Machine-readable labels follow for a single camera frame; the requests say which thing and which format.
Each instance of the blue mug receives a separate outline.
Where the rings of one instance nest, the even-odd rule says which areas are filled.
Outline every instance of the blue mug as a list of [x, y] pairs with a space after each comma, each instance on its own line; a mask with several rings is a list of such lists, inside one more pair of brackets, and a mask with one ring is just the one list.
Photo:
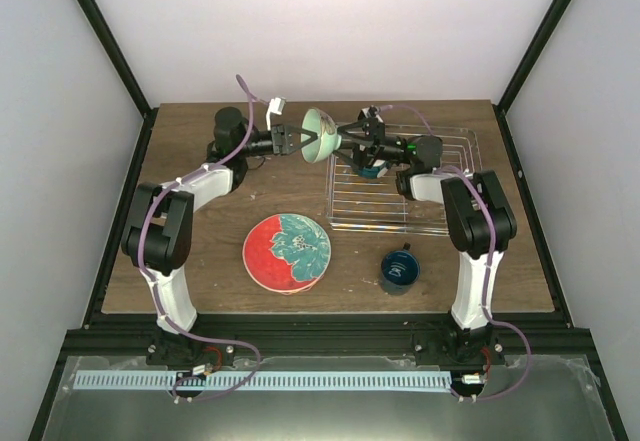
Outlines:
[[391, 251], [380, 264], [380, 287], [387, 293], [399, 296], [409, 291], [420, 277], [420, 263], [409, 252], [405, 243], [399, 251]]

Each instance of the teal flower design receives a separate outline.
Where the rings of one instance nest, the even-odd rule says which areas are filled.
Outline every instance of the teal flower design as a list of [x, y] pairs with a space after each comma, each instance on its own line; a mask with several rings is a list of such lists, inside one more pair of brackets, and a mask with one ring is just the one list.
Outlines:
[[273, 255], [293, 266], [293, 279], [299, 283], [322, 276], [331, 256], [327, 233], [298, 214], [281, 214], [280, 225], [282, 232], [271, 238]]

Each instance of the white wall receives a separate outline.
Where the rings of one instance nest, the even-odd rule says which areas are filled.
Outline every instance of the white wall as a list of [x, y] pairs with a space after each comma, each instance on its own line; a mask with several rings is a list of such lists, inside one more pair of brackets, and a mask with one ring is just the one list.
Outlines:
[[509, 113], [572, 315], [640, 439], [640, 0], [574, 0]]
[[551, 0], [97, 0], [145, 94], [498, 101]]
[[140, 128], [75, 0], [0, 0], [0, 438], [79, 327]]

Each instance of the metal wire rack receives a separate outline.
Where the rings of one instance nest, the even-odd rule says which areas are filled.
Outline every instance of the metal wire rack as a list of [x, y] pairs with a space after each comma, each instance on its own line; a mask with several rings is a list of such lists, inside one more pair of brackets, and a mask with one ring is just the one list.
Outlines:
[[[442, 164], [469, 171], [482, 169], [475, 132], [467, 128], [432, 126], [442, 138]], [[411, 137], [427, 134], [425, 127], [386, 124], [387, 135]], [[408, 201], [396, 190], [395, 173], [407, 166], [390, 169], [378, 179], [365, 179], [335, 156], [327, 169], [327, 218], [331, 227], [344, 231], [414, 233], [446, 236], [447, 223], [441, 205]]]

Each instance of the brown table surface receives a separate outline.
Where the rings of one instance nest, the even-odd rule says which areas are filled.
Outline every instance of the brown table surface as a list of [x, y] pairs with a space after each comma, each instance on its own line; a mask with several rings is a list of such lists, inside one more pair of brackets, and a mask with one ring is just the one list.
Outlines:
[[[489, 101], [415, 101], [434, 125], [475, 131], [485, 169], [494, 169], [518, 222], [518, 234], [498, 270], [493, 310], [552, 311], [553, 305], [527, 223], [516, 182]], [[355, 120], [371, 102], [288, 103], [278, 120], [299, 124], [316, 106], [338, 123]], [[213, 116], [232, 103], [162, 105], [153, 128], [140, 181], [164, 182], [197, 168], [213, 138]], [[246, 115], [246, 104], [235, 104]], [[256, 109], [264, 129], [264, 107]], [[385, 113], [389, 123], [419, 123], [407, 111]], [[191, 255], [186, 264], [191, 299], [199, 312], [446, 312], [458, 278], [458, 252], [447, 237], [375, 234], [332, 230], [326, 215], [326, 163], [303, 161], [300, 153], [272, 156], [249, 171], [233, 193], [201, 208], [194, 216]], [[283, 296], [258, 286], [247, 274], [242, 245], [247, 233], [276, 213], [300, 213], [329, 234], [332, 259], [325, 276], [308, 292]], [[404, 242], [412, 245], [422, 275], [403, 296], [389, 296], [377, 285], [380, 260]], [[116, 259], [103, 305], [106, 313], [153, 312], [147, 284], [122, 253]]]

